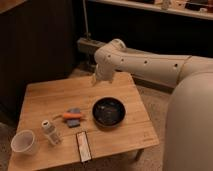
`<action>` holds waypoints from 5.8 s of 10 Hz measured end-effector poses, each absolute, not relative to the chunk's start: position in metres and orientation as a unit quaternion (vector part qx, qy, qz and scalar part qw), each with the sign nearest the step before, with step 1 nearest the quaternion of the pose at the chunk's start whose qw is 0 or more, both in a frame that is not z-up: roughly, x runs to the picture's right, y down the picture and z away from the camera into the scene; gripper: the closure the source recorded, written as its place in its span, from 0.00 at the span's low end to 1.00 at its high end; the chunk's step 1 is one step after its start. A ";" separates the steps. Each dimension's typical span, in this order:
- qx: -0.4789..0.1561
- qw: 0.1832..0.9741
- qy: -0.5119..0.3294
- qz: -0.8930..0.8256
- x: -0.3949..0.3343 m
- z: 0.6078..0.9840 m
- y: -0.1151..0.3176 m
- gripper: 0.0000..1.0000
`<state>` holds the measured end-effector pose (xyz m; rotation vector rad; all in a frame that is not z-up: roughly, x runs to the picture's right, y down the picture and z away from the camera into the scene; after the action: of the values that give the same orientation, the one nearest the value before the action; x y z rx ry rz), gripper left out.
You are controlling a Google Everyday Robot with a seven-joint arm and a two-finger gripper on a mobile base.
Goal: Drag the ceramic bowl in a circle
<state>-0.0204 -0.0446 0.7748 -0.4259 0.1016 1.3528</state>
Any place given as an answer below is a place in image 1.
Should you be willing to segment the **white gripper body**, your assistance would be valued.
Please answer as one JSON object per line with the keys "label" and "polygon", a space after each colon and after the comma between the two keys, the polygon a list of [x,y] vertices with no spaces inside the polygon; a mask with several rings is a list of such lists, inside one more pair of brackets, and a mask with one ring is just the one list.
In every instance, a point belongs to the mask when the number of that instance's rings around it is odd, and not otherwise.
{"label": "white gripper body", "polygon": [[93,85],[96,85],[101,81],[108,81],[109,83],[112,83],[114,74],[115,74],[115,70],[111,68],[110,66],[97,64],[95,71],[92,75],[91,83]]}

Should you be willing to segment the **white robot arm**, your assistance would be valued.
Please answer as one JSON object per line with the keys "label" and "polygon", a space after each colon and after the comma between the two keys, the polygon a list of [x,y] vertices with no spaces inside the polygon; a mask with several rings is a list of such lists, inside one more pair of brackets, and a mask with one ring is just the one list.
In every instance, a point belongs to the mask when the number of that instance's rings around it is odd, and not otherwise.
{"label": "white robot arm", "polygon": [[173,89],[168,104],[162,171],[213,171],[213,58],[131,53],[114,39],[94,53],[93,82],[117,70]]}

